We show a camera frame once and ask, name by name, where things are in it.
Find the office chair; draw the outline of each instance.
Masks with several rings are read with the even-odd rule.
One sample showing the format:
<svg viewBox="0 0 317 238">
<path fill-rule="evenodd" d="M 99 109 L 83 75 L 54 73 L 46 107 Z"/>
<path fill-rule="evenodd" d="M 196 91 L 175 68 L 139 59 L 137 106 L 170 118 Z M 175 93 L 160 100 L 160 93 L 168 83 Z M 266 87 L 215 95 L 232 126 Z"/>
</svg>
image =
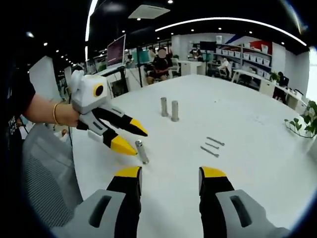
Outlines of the office chair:
<svg viewBox="0 0 317 238">
<path fill-rule="evenodd" d="M 228 68 L 219 70 L 220 77 L 224 80 L 231 81 L 231 72 Z"/>
<path fill-rule="evenodd" d="M 83 201 L 71 146 L 43 124 L 34 125 L 23 143 L 22 177 L 27 199 L 50 229 L 69 222 Z"/>
</svg>

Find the metal screw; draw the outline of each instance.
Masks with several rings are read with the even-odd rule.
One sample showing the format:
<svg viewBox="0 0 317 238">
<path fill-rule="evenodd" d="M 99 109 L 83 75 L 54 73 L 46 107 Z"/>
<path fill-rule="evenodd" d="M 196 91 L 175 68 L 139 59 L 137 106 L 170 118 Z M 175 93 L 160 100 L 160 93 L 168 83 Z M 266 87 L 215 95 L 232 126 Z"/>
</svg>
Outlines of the metal screw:
<svg viewBox="0 0 317 238">
<path fill-rule="evenodd" d="M 222 142 L 220 142 L 220 141 L 218 141 L 218 140 L 215 140 L 215 139 L 213 139 L 213 138 L 211 138 L 211 137 L 207 137 L 207 139 L 208 139 L 208 140 L 212 140 L 212 141 L 218 143 L 219 145 L 224 146 L 224 143 L 222 143 Z"/>
<path fill-rule="evenodd" d="M 213 148 L 215 148 L 215 149 L 219 149 L 219 146 L 214 146 L 214 145 L 211 145 L 211 144 L 208 144 L 208 143 L 205 143 L 206 145 L 208 145 L 208 146 L 211 146 L 211 147 L 213 147 Z"/>
<path fill-rule="evenodd" d="M 214 154 L 213 152 L 211 152 L 210 150 L 208 150 L 208 149 L 206 149 L 206 148 L 204 148 L 203 146 L 201 146 L 200 148 L 202 148 L 203 150 L 205 150 L 206 152 L 208 152 L 208 153 L 210 153 L 210 154 L 212 154 L 213 156 L 215 156 L 215 157 L 219 157 L 219 155 L 218 154 Z"/>
</svg>

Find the human arm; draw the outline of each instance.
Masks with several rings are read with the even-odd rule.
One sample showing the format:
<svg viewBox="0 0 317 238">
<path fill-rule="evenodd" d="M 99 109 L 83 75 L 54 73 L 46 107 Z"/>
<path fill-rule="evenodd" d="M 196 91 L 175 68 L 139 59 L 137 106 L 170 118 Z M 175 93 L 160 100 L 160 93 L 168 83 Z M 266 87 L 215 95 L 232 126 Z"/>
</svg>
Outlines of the human arm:
<svg viewBox="0 0 317 238">
<path fill-rule="evenodd" d="M 31 122 L 55 124 L 54 106 L 55 103 L 35 94 L 23 115 Z M 71 104 L 58 104 L 55 109 L 55 118 L 58 124 L 76 127 L 79 113 Z"/>
</svg>

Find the metal rod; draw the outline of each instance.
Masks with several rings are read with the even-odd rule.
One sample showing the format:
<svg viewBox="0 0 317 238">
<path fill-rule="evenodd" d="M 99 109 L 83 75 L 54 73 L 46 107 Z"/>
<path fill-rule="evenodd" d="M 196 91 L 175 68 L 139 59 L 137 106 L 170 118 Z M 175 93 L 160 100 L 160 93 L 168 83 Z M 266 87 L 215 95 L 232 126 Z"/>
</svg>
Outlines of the metal rod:
<svg viewBox="0 0 317 238">
<path fill-rule="evenodd" d="M 147 154 L 145 153 L 144 147 L 143 147 L 143 143 L 142 140 L 136 140 L 135 141 L 135 145 L 137 147 L 138 150 L 138 154 L 142 160 L 142 163 L 144 165 L 149 163 L 149 158 L 147 157 Z"/>
<path fill-rule="evenodd" d="M 179 121 L 178 118 L 178 102 L 172 101 L 172 121 Z"/>
<path fill-rule="evenodd" d="M 167 112 L 167 99 L 166 98 L 160 98 L 160 103 L 162 106 L 162 117 L 167 117 L 168 116 L 168 112 Z"/>
<path fill-rule="evenodd" d="M 203 146 L 201 146 L 200 148 L 202 148 L 203 150 L 205 150 L 206 152 L 208 152 L 208 153 L 210 153 L 210 154 L 212 154 L 213 156 L 215 156 L 215 157 L 219 157 L 219 155 L 218 154 L 214 154 L 213 152 L 211 152 L 210 150 L 208 150 L 208 149 L 206 149 L 206 148 L 204 148 Z"/>
<path fill-rule="evenodd" d="M 211 146 L 211 147 L 213 147 L 213 148 L 215 148 L 215 149 L 219 149 L 219 146 L 214 146 L 214 145 L 211 145 L 211 144 L 208 144 L 208 143 L 205 143 L 206 145 L 208 145 L 208 146 Z"/>
<path fill-rule="evenodd" d="M 212 140 L 213 142 L 216 142 L 216 143 L 218 143 L 219 145 L 224 146 L 224 143 L 222 143 L 222 142 L 220 142 L 220 141 L 218 141 L 218 140 L 215 140 L 215 139 L 213 139 L 213 138 L 211 138 L 211 137 L 207 137 L 207 139 L 208 139 L 208 140 Z"/>
</svg>

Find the person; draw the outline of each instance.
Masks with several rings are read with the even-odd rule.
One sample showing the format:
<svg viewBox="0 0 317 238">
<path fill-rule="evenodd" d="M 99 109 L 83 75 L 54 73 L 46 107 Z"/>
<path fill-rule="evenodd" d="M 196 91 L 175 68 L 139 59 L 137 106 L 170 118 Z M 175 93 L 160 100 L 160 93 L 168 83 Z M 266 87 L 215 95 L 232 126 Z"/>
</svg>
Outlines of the person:
<svg viewBox="0 0 317 238">
<path fill-rule="evenodd" d="M 5 139 L 8 147 L 9 174 L 21 188 L 22 137 L 18 118 L 23 115 L 31 122 L 52 123 L 76 127 L 79 113 L 71 104 L 50 102 L 36 94 L 27 70 L 19 67 L 7 78 Z"/>
<path fill-rule="evenodd" d="M 227 58 L 223 58 L 221 66 L 218 66 L 217 68 L 215 68 L 215 67 L 209 68 L 208 71 L 207 71 L 207 75 L 210 76 L 210 77 L 214 77 L 214 75 L 216 73 L 219 73 L 219 70 L 221 70 L 221 69 L 225 70 L 227 75 L 230 77 L 230 75 L 231 75 L 231 64 L 229 63 Z"/>
<path fill-rule="evenodd" d="M 287 86 L 284 74 L 282 72 L 279 72 L 278 76 L 279 76 L 279 85 L 281 87 Z M 277 99 L 277 100 L 281 100 L 282 103 L 286 104 L 286 93 L 277 87 L 275 87 L 275 89 L 274 89 L 273 98 Z"/>
<path fill-rule="evenodd" d="M 167 56 L 173 58 L 172 44 L 167 44 Z"/>
<path fill-rule="evenodd" d="M 197 57 L 197 61 L 204 62 L 204 58 L 203 58 L 203 54 L 202 54 L 201 50 L 197 50 L 196 57 Z"/>
<path fill-rule="evenodd" d="M 165 47 L 160 47 L 158 55 L 155 57 L 153 63 L 153 70 L 147 77 L 148 84 L 153 84 L 156 78 L 160 80 L 167 80 L 169 67 L 172 66 L 172 62 L 169 57 L 166 56 Z"/>
<path fill-rule="evenodd" d="M 153 46 L 150 46 L 149 47 L 149 59 L 150 59 L 150 62 L 153 62 L 153 60 L 155 59 L 157 55 L 155 54 L 155 49 Z"/>
</svg>

